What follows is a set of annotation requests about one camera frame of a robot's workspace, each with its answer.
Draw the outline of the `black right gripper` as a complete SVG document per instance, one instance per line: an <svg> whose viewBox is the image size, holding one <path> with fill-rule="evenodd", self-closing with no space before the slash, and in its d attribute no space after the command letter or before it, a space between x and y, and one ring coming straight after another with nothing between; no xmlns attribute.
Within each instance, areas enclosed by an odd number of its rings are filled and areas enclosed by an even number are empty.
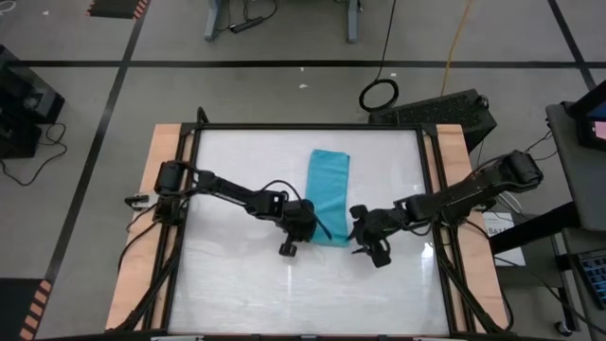
<svg viewBox="0 0 606 341"><path fill-rule="evenodd" d="M348 239L359 245L351 254L368 255L376 268L390 264L391 245L387 238L401 230L396 210L368 210L366 206L358 205L351 207L349 213L353 219L353 229Z"/></svg>

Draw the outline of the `blue towel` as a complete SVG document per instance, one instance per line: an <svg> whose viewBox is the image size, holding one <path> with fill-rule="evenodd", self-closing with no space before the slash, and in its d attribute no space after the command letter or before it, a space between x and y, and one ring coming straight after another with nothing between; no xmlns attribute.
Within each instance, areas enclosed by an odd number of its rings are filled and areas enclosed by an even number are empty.
<svg viewBox="0 0 606 341"><path fill-rule="evenodd" d="M347 196L349 155L313 150L310 158L306 198L314 213L331 234L329 239L319 224L312 242L334 247L348 247Z"/></svg>

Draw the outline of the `white paper sheet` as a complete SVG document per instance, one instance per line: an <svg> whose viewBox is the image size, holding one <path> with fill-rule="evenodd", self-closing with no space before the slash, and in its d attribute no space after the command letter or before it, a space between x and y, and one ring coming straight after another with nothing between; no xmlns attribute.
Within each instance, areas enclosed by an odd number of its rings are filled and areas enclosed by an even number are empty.
<svg viewBox="0 0 606 341"><path fill-rule="evenodd" d="M484 212L482 214L484 226L488 235L493 238L503 232L507 232L509 229L515 226L512 216L509 213L504 212ZM522 248L520 246L511 247L508 244L508 241L505 243L505 249L500 250L499 252L494 251L497 260L495 264L497 266L514 266L526 265L526 259Z"/></svg>

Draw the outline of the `black cart base bar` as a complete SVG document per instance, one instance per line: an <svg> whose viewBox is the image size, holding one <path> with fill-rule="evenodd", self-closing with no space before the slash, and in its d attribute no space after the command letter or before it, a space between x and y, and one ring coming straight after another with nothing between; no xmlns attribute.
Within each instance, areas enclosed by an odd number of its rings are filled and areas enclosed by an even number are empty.
<svg viewBox="0 0 606 341"><path fill-rule="evenodd" d="M492 253L505 249L505 243L511 247L523 246L531 242L555 235L565 228L580 228L581 222L576 205L569 202L542 215L515 225L507 232L489 238Z"/></svg>

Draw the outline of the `black power strip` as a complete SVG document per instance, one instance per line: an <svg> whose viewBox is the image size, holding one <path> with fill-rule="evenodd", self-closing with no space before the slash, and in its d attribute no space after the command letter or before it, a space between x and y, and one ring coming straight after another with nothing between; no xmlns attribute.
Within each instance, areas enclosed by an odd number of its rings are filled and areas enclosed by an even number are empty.
<svg viewBox="0 0 606 341"><path fill-rule="evenodd" d="M247 20L240 24L230 25L228 28L232 33L238 34L238 33L244 32L245 30L248 30L250 28L257 27L257 26L263 24L264 21L265 21L265 19L262 16L259 16L254 19Z"/></svg>

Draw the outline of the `grey desk leg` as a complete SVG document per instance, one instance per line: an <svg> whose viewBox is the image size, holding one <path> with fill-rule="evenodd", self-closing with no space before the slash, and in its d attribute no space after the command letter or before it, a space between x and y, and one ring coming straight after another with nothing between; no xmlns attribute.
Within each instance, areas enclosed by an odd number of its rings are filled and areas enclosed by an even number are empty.
<svg viewBox="0 0 606 341"><path fill-rule="evenodd" d="M359 13L361 0L347 0L347 42L356 44L359 41Z"/></svg>
<svg viewBox="0 0 606 341"><path fill-rule="evenodd" d="M228 0L207 0L204 38L208 43L212 42L221 31L219 23L229 9L227 2Z"/></svg>

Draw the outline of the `grey cart top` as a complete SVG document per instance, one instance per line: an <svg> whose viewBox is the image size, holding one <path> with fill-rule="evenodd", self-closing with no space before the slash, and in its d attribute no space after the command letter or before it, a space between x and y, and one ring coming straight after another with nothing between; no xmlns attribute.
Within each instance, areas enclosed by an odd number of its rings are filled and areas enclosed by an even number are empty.
<svg viewBox="0 0 606 341"><path fill-rule="evenodd" d="M582 226L606 232L606 152L579 144L575 121L562 105L545 111Z"/></svg>

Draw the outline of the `blue compartment tray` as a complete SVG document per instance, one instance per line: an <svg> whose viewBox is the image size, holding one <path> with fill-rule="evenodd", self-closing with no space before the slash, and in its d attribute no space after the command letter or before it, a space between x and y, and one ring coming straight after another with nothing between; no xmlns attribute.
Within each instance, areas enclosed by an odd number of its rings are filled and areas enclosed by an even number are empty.
<svg viewBox="0 0 606 341"><path fill-rule="evenodd" d="M606 310L606 249L576 255L576 263L591 299Z"/></svg>

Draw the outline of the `black monitor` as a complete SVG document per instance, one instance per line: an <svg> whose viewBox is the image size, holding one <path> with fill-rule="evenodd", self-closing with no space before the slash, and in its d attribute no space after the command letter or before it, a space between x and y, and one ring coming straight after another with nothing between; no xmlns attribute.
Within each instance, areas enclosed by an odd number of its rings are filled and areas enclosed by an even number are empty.
<svg viewBox="0 0 606 341"><path fill-rule="evenodd" d="M606 80L567 109L574 119L579 144L606 152Z"/></svg>

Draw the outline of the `black orange striped mat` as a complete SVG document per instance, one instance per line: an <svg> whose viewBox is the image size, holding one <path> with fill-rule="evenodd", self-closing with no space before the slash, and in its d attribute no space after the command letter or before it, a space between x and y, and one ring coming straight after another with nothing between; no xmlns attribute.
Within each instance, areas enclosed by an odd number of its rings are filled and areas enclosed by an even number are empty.
<svg viewBox="0 0 606 341"><path fill-rule="evenodd" d="M0 278L0 341L33 340L51 291L45 279Z"/></svg>
<svg viewBox="0 0 606 341"><path fill-rule="evenodd" d="M93 0L86 15L137 20L144 14L148 4L149 0Z"/></svg>

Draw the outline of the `black equipment stack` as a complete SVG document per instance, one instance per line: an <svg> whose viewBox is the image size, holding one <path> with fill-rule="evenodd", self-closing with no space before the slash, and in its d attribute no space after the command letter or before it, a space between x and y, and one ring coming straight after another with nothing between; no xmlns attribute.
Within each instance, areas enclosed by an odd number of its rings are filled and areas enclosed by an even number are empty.
<svg viewBox="0 0 606 341"><path fill-rule="evenodd" d="M41 125L57 122L65 99L0 45L0 160L33 157Z"/></svg>

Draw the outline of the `black table frame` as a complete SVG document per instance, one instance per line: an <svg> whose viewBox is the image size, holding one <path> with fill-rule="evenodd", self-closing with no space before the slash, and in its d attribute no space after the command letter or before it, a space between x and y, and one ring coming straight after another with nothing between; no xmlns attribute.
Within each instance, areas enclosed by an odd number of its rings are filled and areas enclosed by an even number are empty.
<svg viewBox="0 0 606 341"><path fill-rule="evenodd" d="M315 150L349 157L347 203L390 208L439 186L414 128L356 124L219 125L202 131L198 168L241 186L290 193L307 185ZM399 232L382 268L353 246L301 243L218 198L192 198L169 331L198 334L443 336L449 331L434 241Z"/></svg>

